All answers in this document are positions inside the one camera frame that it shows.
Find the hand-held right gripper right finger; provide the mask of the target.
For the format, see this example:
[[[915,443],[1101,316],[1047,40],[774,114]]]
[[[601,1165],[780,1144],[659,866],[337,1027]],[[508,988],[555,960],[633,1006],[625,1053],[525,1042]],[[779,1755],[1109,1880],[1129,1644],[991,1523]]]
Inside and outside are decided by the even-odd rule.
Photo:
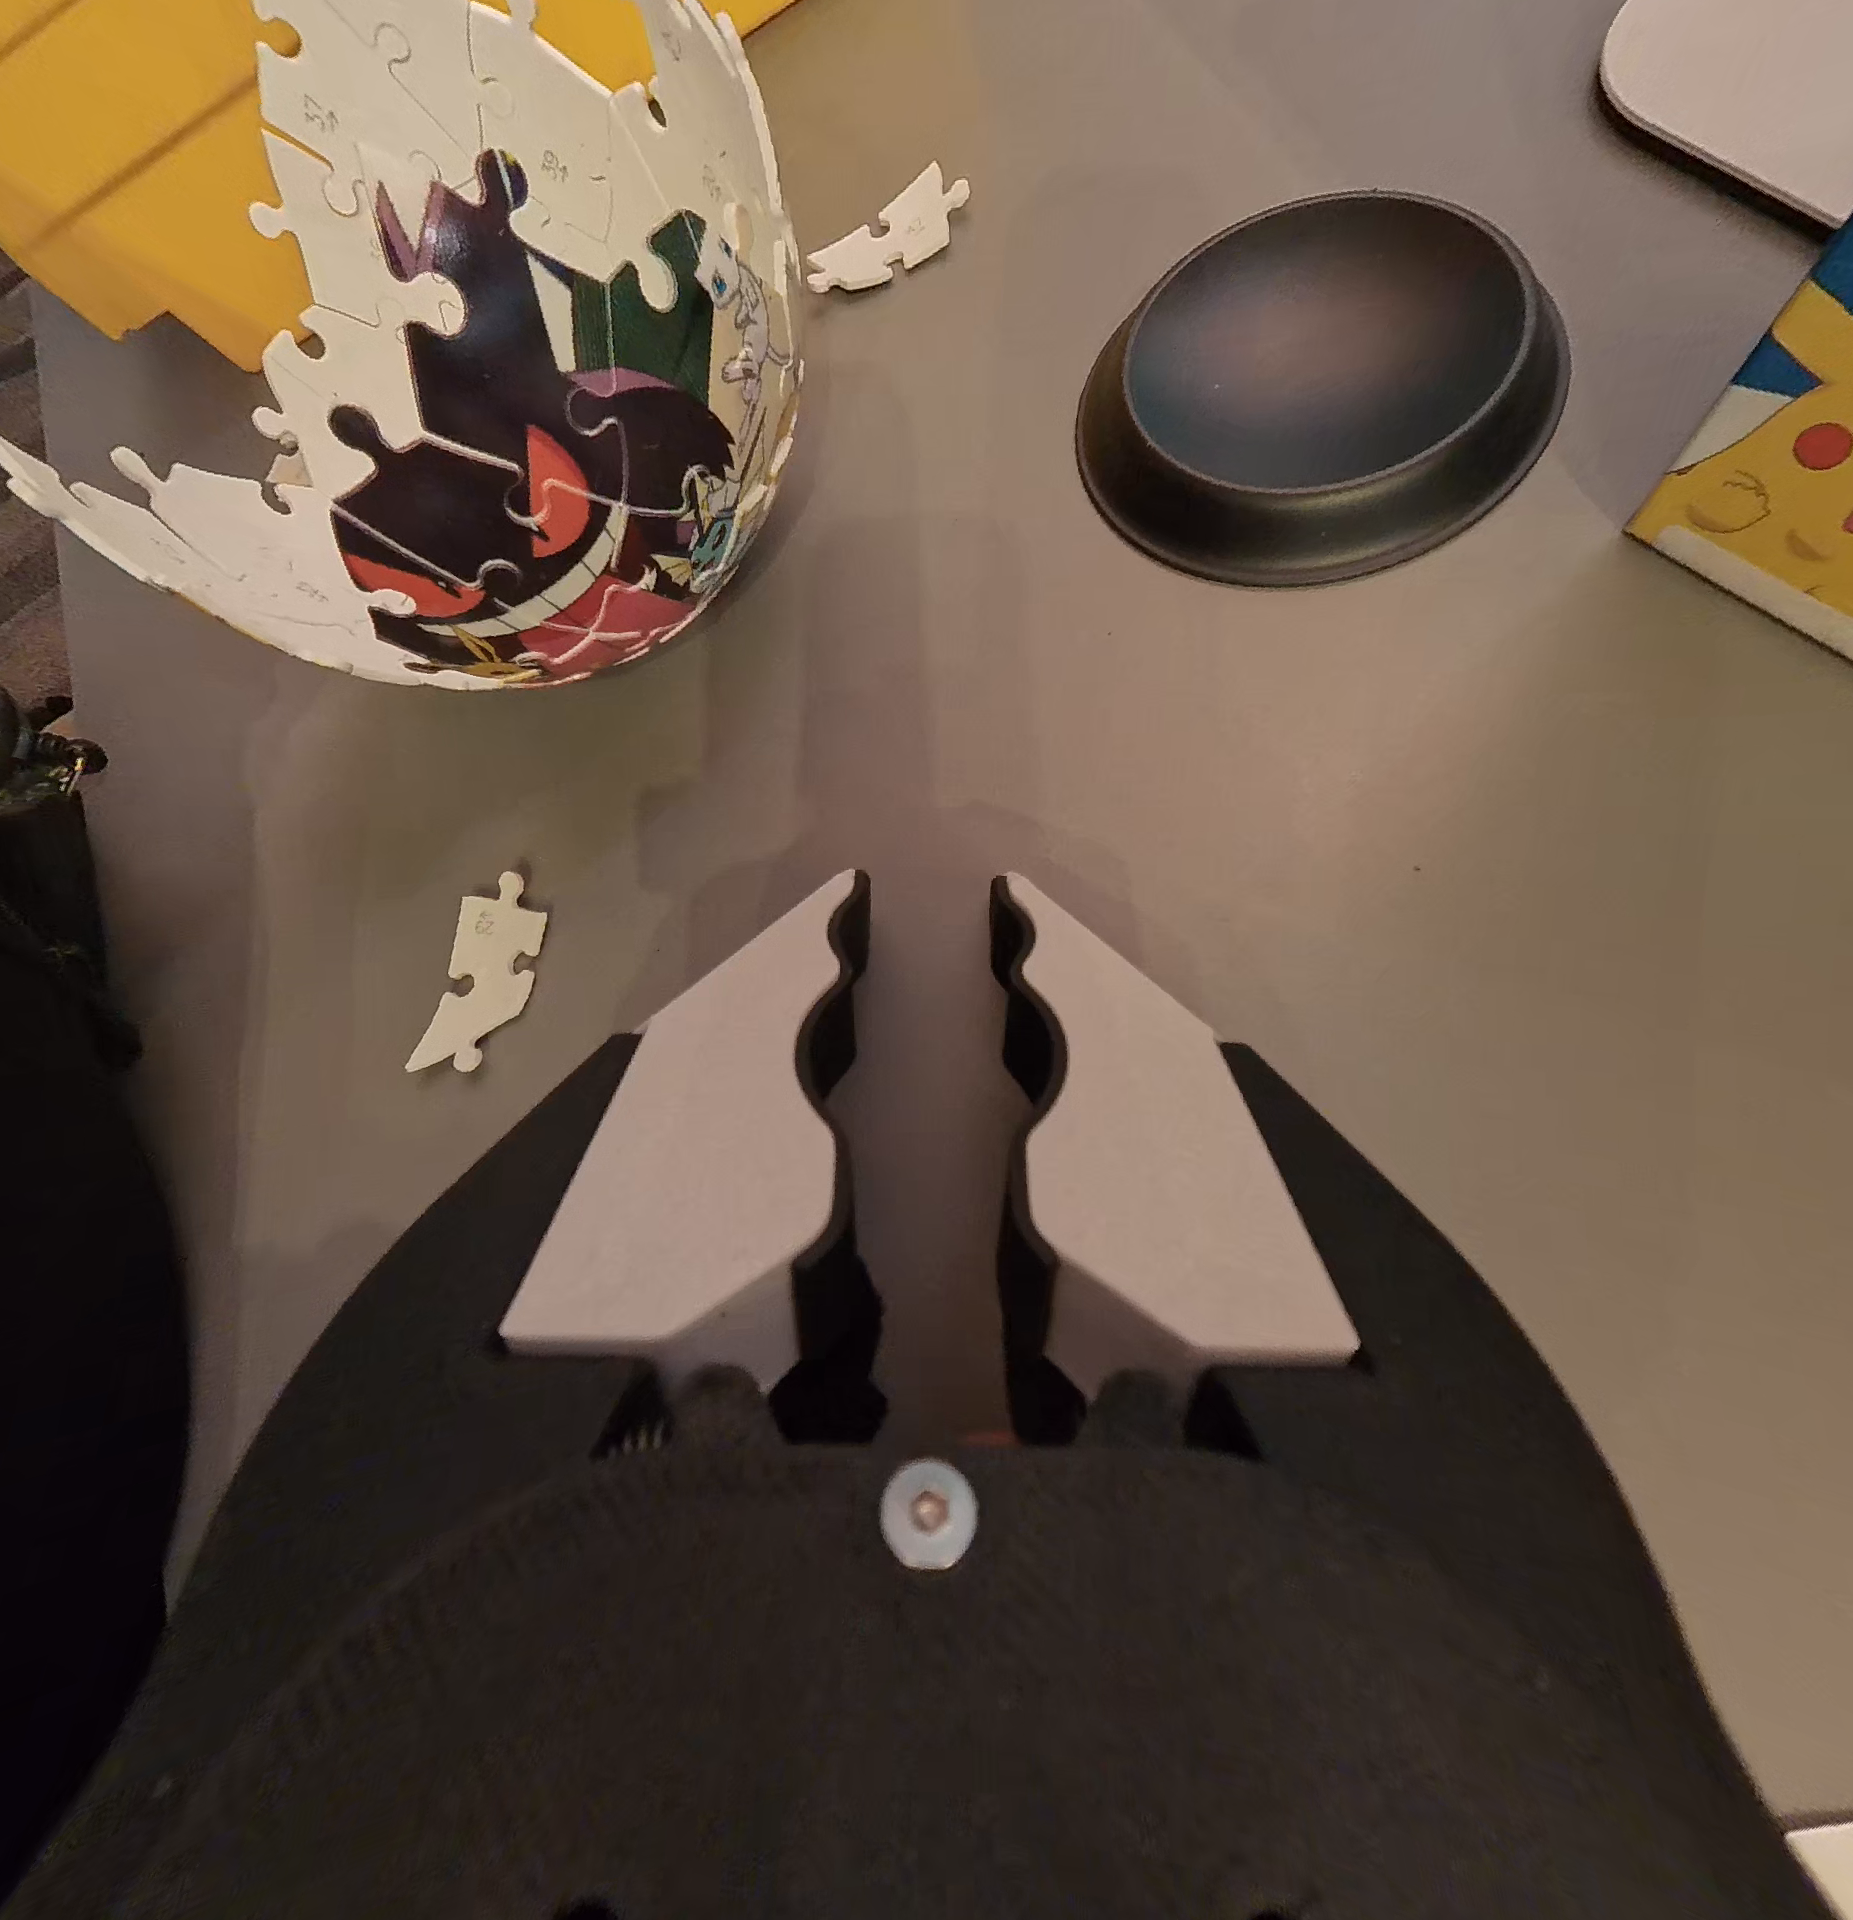
[[[1070,1442],[1119,1375],[1337,1369],[1360,1338],[1196,1012],[1019,873],[987,889],[1004,1064],[1031,1113],[997,1244],[1010,1427]]]

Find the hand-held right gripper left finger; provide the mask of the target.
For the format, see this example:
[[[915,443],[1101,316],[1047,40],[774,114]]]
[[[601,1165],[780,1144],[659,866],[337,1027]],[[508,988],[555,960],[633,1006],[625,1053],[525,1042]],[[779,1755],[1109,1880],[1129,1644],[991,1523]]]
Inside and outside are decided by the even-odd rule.
[[[744,1371],[796,1444],[865,1444],[882,1300],[828,1097],[856,1064],[868,877],[844,869],[664,1005],[561,1196],[498,1335],[625,1357],[675,1388]]]

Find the white double puzzle piece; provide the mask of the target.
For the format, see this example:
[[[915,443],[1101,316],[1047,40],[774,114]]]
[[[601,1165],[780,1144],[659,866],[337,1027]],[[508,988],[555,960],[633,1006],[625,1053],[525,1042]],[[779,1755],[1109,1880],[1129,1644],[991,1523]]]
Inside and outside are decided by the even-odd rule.
[[[808,290],[812,293],[862,293],[892,284],[896,273],[947,251],[953,236],[953,215],[970,198],[969,179],[947,181],[942,165],[931,160],[888,201],[875,224],[808,253]]]
[[[456,988],[442,994],[426,1032],[412,1047],[404,1071],[421,1072],[449,1064],[454,1071],[480,1068],[482,1042],[502,1023],[521,1017],[534,991],[549,913],[525,904],[525,873],[498,877],[494,894],[459,900],[459,922],[448,962]]]

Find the partly built puzzle ball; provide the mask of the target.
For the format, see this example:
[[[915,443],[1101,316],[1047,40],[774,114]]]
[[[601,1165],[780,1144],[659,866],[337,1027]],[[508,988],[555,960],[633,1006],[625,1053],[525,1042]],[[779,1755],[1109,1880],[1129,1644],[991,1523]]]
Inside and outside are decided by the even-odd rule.
[[[264,478],[133,447],[136,497],[0,435],[9,492],[146,588],[378,685],[583,682],[719,595],[779,492],[796,247],[739,29],[636,5],[609,89],[536,5],[256,5],[271,204],[310,307]]]

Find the black round ball stand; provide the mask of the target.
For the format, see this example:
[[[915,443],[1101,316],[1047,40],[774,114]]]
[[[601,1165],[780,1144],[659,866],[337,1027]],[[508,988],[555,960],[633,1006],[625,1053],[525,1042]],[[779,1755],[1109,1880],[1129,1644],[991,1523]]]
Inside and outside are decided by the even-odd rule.
[[[1339,585],[1504,500],[1568,376],[1553,295],[1483,215],[1400,189],[1282,204],[1181,259],[1106,340],[1080,483],[1182,574]]]

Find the blue puzzle box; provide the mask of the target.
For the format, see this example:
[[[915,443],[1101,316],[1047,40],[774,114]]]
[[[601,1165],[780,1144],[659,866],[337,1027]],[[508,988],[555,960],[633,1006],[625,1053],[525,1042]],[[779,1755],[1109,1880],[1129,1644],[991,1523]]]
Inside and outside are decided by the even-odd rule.
[[[1853,664],[1853,215],[1628,535]]]

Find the person's black clothing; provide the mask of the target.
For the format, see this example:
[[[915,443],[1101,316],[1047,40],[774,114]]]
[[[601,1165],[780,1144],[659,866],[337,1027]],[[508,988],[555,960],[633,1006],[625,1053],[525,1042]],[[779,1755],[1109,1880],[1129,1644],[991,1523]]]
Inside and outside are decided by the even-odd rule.
[[[79,796],[0,814],[0,1907],[161,1639],[187,1292]]]

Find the round badge reel with clip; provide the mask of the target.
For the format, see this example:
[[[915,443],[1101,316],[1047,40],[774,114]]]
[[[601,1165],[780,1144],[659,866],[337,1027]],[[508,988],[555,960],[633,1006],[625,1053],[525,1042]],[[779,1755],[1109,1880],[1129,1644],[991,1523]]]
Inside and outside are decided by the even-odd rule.
[[[0,685],[0,820],[73,802],[81,780],[106,771],[102,746],[54,729],[71,709],[60,698],[21,709]]]

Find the large yellow plastic bin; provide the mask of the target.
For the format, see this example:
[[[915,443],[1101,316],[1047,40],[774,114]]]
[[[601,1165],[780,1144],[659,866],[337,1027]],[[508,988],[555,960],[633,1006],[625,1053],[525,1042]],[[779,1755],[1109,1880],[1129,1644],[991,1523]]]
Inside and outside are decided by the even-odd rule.
[[[697,215],[793,347],[796,251],[739,30],[779,5],[0,5],[0,247],[108,337],[172,317],[318,396],[410,405],[417,344],[475,298],[424,253],[434,189],[525,172],[522,243],[675,301],[657,231]]]

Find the white flat stand base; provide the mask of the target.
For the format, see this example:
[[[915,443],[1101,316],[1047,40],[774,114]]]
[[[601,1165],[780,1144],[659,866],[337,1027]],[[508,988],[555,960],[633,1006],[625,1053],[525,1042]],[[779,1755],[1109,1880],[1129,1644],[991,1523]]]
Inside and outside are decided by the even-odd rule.
[[[1625,2],[1597,62],[1649,141],[1817,228],[1853,215],[1853,2]]]

